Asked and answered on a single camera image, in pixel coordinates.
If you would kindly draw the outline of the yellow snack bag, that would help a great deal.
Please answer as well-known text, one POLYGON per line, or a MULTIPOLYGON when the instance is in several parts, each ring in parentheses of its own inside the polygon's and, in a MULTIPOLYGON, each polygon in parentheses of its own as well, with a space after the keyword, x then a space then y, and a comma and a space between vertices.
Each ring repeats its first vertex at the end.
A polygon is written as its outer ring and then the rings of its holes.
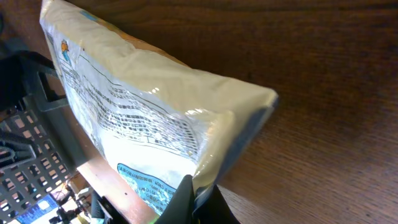
POLYGON ((44 0, 40 25, 76 119, 158 214, 186 175, 201 207, 278 99, 270 88, 190 68, 66 1, 44 0))

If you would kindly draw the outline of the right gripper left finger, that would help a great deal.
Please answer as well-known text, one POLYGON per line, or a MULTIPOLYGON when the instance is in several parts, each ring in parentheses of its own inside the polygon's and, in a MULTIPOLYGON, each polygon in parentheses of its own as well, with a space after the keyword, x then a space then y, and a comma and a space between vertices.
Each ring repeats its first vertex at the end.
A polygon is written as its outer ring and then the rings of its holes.
POLYGON ((186 175, 155 224, 192 224, 194 200, 192 176, 186 175))

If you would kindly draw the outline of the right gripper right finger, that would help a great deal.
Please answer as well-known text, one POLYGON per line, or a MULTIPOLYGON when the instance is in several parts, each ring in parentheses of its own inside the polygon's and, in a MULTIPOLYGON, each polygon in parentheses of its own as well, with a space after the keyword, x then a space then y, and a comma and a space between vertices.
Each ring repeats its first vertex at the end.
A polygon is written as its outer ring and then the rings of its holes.
POLYGON ((194 218, 201 224, 240 224, 217 185, 210 187, 197 197, 194 218))

